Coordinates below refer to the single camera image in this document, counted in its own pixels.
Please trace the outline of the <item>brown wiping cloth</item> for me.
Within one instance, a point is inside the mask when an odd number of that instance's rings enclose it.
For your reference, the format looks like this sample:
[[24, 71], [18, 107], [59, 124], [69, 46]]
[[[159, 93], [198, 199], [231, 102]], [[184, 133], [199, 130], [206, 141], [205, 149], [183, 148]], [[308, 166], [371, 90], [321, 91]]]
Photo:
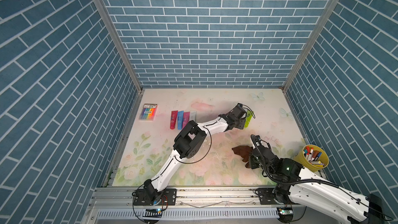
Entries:
[[242, 158], [242, 161], [245, 163], [245, 167], [250, 169], [249, 159], [250, 155], [253, 151], [251, 146], [236, 146], [232, 148], [235, 155], [238, 155]]

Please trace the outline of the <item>white pink-capped toothpaste tube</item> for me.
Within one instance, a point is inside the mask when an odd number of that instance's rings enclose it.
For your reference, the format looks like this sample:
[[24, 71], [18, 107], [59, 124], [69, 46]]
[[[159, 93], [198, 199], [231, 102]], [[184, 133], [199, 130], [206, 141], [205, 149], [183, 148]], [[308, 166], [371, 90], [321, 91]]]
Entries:
[[190, 116], [189, 116], [189, 121], [196, 121], [197, 120], [197, 112], [196, 111], [191, 111]]

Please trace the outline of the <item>magenta toothpaste tube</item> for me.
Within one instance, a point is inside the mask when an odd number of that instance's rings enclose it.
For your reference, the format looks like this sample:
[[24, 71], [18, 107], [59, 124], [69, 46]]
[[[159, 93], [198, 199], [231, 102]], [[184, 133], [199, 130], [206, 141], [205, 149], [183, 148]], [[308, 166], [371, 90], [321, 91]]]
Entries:
[[188, 124], [189, 119], [190, 119], [190, 112], [184, 112], [183, 113], [183, 121], [182, 121], [183, 128]]

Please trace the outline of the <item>blue toothpaste tube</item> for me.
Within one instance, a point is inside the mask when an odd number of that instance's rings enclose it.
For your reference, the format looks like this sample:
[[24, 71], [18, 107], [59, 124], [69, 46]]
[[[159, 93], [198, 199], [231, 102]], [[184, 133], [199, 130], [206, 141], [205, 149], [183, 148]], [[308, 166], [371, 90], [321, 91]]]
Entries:
[[184, 115], [184, 111], [178, 111], [178, 113], [177, 113], [177, 129], [178, 130], [182, 129], [183, 115]]

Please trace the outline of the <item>red toothpaste tube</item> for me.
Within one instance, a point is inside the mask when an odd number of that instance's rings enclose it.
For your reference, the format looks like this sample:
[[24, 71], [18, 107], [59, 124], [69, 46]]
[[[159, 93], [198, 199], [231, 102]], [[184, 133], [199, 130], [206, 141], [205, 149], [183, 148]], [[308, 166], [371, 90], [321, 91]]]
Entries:
[[177, 115], [178, 111], [172, 111], [171, 112], [171, 119], [170, 119], [170, 129], [174, 130], [177, 122]]

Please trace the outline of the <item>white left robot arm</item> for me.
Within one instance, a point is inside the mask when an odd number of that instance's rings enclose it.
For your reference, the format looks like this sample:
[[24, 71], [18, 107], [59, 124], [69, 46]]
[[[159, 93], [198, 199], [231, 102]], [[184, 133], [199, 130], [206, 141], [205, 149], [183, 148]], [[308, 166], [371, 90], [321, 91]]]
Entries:
[[206, 138], [211, 139], [215, 134], [232, 129], [242, 130], [246, 118], [247, 109], [238, 103], [228, 113], [220, 114], [214, 120], [203, 123], [189, 121], [174, 139], [173, 150], [163, 167], [153, 178], [143, 183], [144, 199], [151, 205], [157, 204], [173, 175], [182, 164], [191, 164], [188, 160], [198, 153]]

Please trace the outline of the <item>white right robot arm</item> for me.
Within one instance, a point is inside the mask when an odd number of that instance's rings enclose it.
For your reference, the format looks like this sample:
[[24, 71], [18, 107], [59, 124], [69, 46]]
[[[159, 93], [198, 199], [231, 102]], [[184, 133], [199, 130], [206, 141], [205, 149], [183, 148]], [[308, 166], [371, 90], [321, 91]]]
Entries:
[[263, 176], [276, 184], [273, 198], [277, 203], [307, 206], [343, 224], [387, 221], [378, 196], [364, 196], [344, 189], [292, 159], [277, 157], [269, 146], [260, 142], [255, 142], [253, 148], [249, 165], [252, 169], [261, 169]]

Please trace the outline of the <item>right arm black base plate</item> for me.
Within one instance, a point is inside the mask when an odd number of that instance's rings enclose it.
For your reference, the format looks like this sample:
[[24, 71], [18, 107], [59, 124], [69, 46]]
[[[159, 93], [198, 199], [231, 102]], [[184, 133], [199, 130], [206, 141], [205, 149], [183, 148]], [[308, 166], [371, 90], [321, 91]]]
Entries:
[[257, 188], [254, 190], [261, 205], [294, 205], [294, 202], [288, 200], [279, 201], [276, 199], [273, 188]]

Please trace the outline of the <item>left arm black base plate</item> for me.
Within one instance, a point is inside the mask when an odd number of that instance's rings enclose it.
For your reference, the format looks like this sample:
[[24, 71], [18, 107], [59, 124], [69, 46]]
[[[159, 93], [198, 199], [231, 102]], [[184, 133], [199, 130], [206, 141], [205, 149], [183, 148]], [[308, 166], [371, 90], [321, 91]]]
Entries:
[[166, 188], [161, 192], [152, 191], [146, 189], [137, 189], [134, 192], [134, 200], [133, 204], [135, 206], [155, 206], [162, 205], [162, 201], [165, 202], [163, 205], [175, 205], [177, 197], [177, 189], [175, 188]]

